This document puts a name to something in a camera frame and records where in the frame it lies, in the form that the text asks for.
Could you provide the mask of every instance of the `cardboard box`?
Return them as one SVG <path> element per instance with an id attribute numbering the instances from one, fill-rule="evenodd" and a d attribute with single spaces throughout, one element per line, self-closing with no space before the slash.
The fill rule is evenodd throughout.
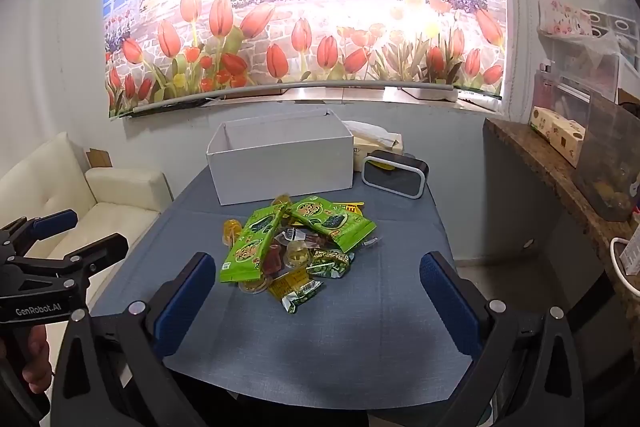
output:
<path id="1" fill-rule="evenodd" d="M 362 172 L 364 158 L 366 158 L 369 153 L 378 149 L 402 155 L 404 152 L 404 148 L 402 147 L 402 135 L 392 132 L 389 134 L 396 139 L 396 143 L 394 143 L 394 146 L 391 148 L 358 136 L 353 137 L 353 170 L 355 172 Z"/>
<path id="2" fill-rule="evenodd" d="M 353 136 L 327 109 L 223 122 L 207 148 L 220 204 L 350 188 Z"/>
<path id="3" fill-rule="evenodd" d="M 578 165 L 580 150 L 584 142 L 585 129 L 583 126 L 544 107 L 533 108 L 529 124 L 542 134 L 571 165 L 574 167 Z"/>

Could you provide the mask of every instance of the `blue tablecloth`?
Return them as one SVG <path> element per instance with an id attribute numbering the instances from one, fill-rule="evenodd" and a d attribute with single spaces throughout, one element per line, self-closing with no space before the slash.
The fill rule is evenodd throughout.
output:
<path id="1" fill-rule="evenodd" d="M 409 200 L 364 185 L 328 192 L 330 201 L 365 201 L 381 241 L 356 256 L 343 279 L 289 315 L 268 292 L 242 293 L 216 282 L 167 367 L 230 391 L 307 407 L 386 409 L 447 399 L 470 359 L 460 355 L 418 276 L 423 254 L 452 263 L 428 188 Z M 222 224 L 242 223 L 268 202 L 220 206 L 208 169 L 180 194 L 134 248 L 92 314 L 148 300 L 196 251 L 218 269 L 227 248 Z"/>

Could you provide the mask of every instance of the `sofa cushion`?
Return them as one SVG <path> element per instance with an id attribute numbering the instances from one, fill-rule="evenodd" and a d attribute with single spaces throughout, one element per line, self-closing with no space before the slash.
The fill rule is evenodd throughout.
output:
<path id="1" fill-rule="evenodd" d="M 0 179 L 0 227 L 19 217 L 72 208 L 82 219 L 95 204 L 66 133 L 38 147 Z M 29 257 L 47 257 L 68 232 L 37 241 Z"/>
<path id="2" fill-rule="evenodd" d="M 51 259 L 62 259 L 67 253 L 115 232 L 121 233 L 127 238 L 129 251 L 131 251 L 158 216 L 157 212 L 135 206 L 98 203 L 89 210 L 73 230 L 66 234 L 65 238 L 58 243 L 49 257 Z M 120 261 L 91 277 L 91 284 L 86 292 L 86 302 L 90 310 L 123 262 Z M 54 370 L 65 329 L 66 322 L 47 325 L 47 337 L 50 346 L 49 360 Z"/>

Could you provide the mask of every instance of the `cream leather couch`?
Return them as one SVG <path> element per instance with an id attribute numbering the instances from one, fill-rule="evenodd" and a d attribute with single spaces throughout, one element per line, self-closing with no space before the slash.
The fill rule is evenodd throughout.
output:
<path id="1" fill-rule="evenodd" d="M 61 259 L 114 232 L 127 238 L 131 251 L 171 201 L 161 172 L 95 168 L 82 174 L 68 136 L 61 133 L 0 179 L 0 227 L 18 217 L 72 208 L 78 214 L 76 227 L 36 242 L 28 257 Z M 86 296 L 89 309 L 121 263 L 91 277 Z M 66 323 L 47 325 L 54 368 L 65 328 Z"/>

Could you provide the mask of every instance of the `white wall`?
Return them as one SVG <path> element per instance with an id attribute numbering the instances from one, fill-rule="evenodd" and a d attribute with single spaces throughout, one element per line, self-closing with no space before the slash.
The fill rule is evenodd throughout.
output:
<path id="1" fill-rule="evenodd" d="M 601 0 L 573 2 L 599 6 Z M 282 110 L 273 102 L 109 121 L 102 85 L 101 3 L 0 0 L 2 38 L 7 40 L 0 41 L 5 65 L 0 92 L 14 93 L 11 98 L 0 97 L 0 123 L 17 131 L 6 147 L 11 154 L 2 155 L 0 173 L 47 137 L 67 130 L 85 148 L 108 150 L 115 166 L 161 169 L 177 194 L 205 166 L 204 150 L 220 121 Z M 542 52 L 532 20 L 537 4 L 517 0 L 514 7 L 525 34 L 518 40 L 516 83 L 528 86 L 525 80 L 532 77 L 531 67 Z M 519 120 L 527 105 L 527 89 L 514 90 L 513 96 L 521 98 L 511 115 Z M 483 115 L 369 102 L 332 107 L 341 117 L 401 132 L 406 149 L 429 163 L 430 186 L 456 258 L 517 251 L 531 237 L 542 242 L 544 226 L 533 212 L 537 205 L 552 206 L 553 200 L 539 190 L 538 181 L 517 158 L 483 139 Z M 521 216 L 518 224 L 513 223 L 516 212 Z"/>

